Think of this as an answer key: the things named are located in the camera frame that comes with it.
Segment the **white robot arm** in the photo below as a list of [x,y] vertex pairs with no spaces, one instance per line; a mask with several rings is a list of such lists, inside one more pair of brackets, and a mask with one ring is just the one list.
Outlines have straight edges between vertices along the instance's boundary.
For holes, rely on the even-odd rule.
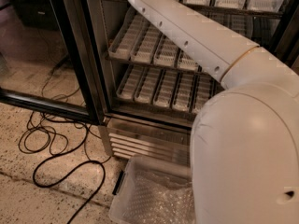
[[299,76],[175,0],[128,1],[224,88],[192,126],[197,223],[299,224]]

